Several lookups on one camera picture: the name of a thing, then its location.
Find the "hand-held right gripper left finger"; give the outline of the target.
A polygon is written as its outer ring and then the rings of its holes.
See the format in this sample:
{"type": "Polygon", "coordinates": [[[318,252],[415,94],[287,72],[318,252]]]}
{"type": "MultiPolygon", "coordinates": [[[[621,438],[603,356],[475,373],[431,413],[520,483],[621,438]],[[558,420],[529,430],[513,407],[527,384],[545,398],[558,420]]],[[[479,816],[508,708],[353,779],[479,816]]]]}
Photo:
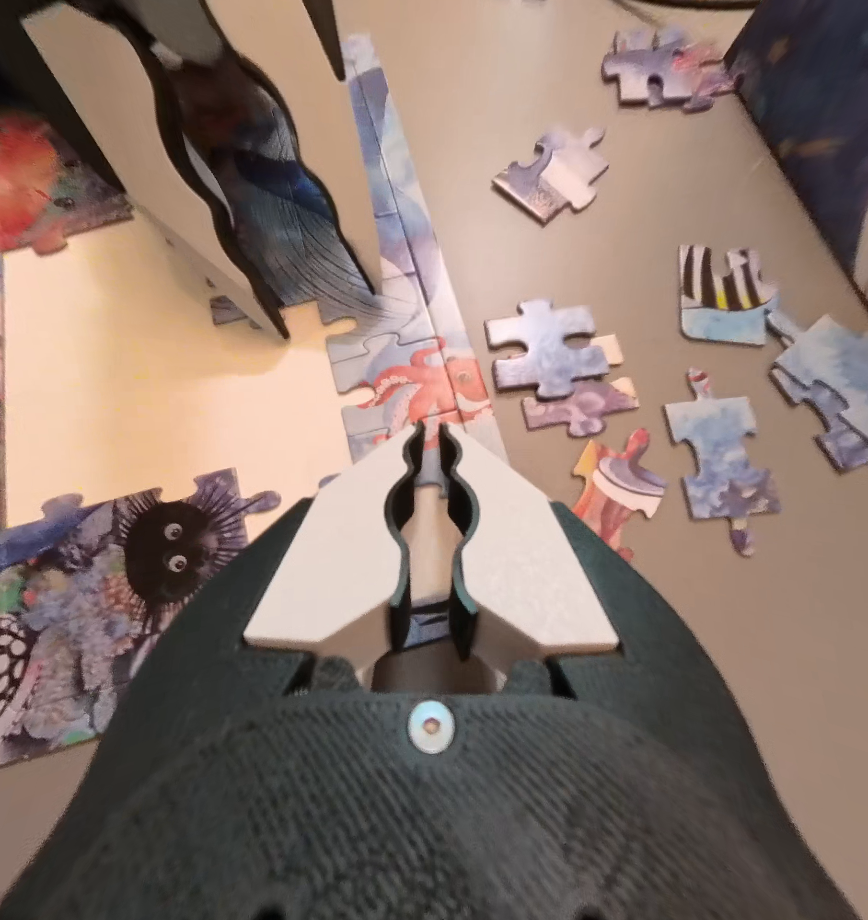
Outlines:
{"type": "Polygon", "coordinates": [[[410,553],[422,422],[323,487],[243,632],[252,646],[301,652],[402,650],[411,626],[410,553]]]}

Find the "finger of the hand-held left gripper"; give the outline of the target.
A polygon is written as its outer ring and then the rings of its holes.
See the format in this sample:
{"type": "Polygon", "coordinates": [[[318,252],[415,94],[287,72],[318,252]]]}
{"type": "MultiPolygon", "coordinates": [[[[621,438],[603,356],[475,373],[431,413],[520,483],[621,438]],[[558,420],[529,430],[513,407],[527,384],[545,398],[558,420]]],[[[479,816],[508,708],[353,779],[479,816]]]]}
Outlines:
{"type": "Polygon", "coordinates": [[[150,36],[127,14],[45,3],[22,25],[129,201],[204,281],[268,335],[289,339],[282,303],[243,252],[217,179],[185,138],[150,36]]]}
{"type": "Polygon", "coordinates": [[[328,192],[341,235],[379,291],[379,236],[332,1],[213,1],[235,52],[286,107],[303,166],[328,192]]]}

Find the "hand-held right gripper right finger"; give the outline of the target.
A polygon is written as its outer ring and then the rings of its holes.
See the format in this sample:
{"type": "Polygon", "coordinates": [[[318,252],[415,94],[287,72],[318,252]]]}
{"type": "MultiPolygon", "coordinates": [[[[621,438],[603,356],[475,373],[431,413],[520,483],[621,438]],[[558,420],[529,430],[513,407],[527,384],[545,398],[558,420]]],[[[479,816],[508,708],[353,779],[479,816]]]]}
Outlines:
{"type": "Polygon", "coordinates": [[[449,624],[461,659],[547,660],[619,638],[548,497],[456,424],[440,427],[451,561],[449,624]]]}

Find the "black sea urchin puzzle piece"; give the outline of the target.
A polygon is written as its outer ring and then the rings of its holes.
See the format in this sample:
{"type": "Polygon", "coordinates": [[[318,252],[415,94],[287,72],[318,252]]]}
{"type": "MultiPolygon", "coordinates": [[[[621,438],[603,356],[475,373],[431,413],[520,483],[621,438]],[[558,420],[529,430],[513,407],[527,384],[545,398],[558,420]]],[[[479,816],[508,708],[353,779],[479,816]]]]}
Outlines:
{"type": "Polygon", "coordinates": [[[234,468],[198,476],[195,483],[194,493],[180,500],[163,500],[160,489],[149,489],[115,502],[113,535],[141,635],[161,633],[248,546],[248,516],[281,503],[273,490],[245,498],[234,468]]]}

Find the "ocean jigsaw puzzle board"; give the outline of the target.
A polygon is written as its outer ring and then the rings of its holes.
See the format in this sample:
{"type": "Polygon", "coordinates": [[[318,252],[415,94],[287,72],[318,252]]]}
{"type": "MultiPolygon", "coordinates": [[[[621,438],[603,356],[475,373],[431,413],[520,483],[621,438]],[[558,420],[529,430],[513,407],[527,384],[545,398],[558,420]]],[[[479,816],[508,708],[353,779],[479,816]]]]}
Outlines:
{"type": "MultiPolygon", "coordinates": [[[[12,306],[34,305],[38,324],[12,343],[13,518],[31,509],[40,519],[0,532],[0,652],[12,644],[0,768],[105,732],[193,598],[161,633],[141,635],[116,500],[149,489],[184,499],[196,477],[234,468],[245,498],[280,494],[279,508],[247,517],[259,533],[350,465],[341,411],[372,391],[338,391],[318,309],[295,307],[305,338],[275,351],[242,321],[219,328],[193,313],[179,282],[152,271],[175,254],[134,223],[73,258],[5,263],[12,306]]],[[[462,424],[507,459],[439,246],[433,259],[437,292],[422,313],[445,341],[462,424]]]]}

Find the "striped fish puzzle piece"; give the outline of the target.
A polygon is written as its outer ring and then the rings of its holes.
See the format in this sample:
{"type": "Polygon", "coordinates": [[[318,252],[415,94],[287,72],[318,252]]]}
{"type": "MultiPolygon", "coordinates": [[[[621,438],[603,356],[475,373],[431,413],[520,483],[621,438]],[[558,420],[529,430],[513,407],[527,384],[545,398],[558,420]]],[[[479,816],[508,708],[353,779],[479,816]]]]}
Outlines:
{"type": "Polygon", "coordinates": [[[779,289],[762,275],[752,248],[727,250],[719,270],[713,250],[679,247],[680,326],[686,339],[746,348],[766,342],[766,316],[779,303],[779,289]]]}

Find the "pile of loose puzzle pieces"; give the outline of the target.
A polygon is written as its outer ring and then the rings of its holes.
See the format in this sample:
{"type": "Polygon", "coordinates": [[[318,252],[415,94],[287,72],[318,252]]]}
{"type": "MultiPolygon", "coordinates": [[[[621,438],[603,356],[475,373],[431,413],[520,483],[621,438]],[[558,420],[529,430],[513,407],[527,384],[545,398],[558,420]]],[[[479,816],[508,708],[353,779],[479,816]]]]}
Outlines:
{"type": "MultiPolygon", "coordinates": [[[[704,339],[739,343],[742,331],[758,333],[758,343],[766,331],[780,339],[784,350],[769,372],[774,385],[789,403],[806,403],[819,415],[823,431],[816,441],[837,471],[868,466],[868,332],[855,333],[830,316],[802,328],[775,297],[752,310],[751,322],[683,303],[687,318],[702,320],[704,339]]],[[[486,323],[490,348],[523,347],[520,355],[494,362],[494,380],[501,391],[534,390],[525,402],[529,426],[566,424],[577,436],[596,429],[590,415],[600,412],[601,396],[589,395],[589,384],[598,389],[612,359],[600,344],[569,343],[595,330],[589,309],[555,310],[546,300],[524,302],[517,316],[486,323]]],[[[683,479],[689,511],[699,521],[727,520],[735,550],[750,556],[749,518],[781,509],[772,473],[752,466],[744,445],[757,431],[750,399],[716,397],[702,369],[686,376],[693,400],[666,405],[664,412],[672,440],[688,444],[695,457],[695,475],[683,479]]]]}

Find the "white patch blue puzzle piece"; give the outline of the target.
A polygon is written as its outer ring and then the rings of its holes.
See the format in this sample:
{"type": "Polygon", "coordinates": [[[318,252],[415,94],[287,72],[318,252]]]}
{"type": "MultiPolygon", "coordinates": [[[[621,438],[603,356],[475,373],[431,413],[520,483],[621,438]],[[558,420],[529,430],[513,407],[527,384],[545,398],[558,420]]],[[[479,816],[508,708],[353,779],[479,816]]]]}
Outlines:
{"type": "Polygon", "coordinates": [[[605,134],[604,128],[545,132],[534,145],[532,161],[509,164],[492,178],[492,188],[541,225],[565,209],[580,213],[596,199],[594,184],[609,168],[596,150],[605,134]]]}

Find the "pink coral puzzle piece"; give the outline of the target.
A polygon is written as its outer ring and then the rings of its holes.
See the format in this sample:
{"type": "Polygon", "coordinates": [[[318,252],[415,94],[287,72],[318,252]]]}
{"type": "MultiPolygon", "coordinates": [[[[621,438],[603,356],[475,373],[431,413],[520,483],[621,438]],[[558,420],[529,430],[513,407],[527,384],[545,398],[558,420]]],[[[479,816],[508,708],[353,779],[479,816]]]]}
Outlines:
{"type": "Polygon", "coordinates": [[[681,106],[686,114],[708,111],[716,98],[737,91],[738,76],[729,72],[723,52],[714,43],[693,41],[685,45],[675,66],[692,90],[681,106]]]}

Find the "illustrated puzzle box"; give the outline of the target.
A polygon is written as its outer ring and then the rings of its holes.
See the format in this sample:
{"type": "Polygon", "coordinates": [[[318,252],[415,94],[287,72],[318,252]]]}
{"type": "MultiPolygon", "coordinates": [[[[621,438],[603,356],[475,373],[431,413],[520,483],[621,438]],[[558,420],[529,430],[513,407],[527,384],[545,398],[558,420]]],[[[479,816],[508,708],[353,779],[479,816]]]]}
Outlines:
{"type": "Polygon", "coordinates": [[[868,305],[868,1],[761,2],[727,63],[785,178],[868,305]]]}

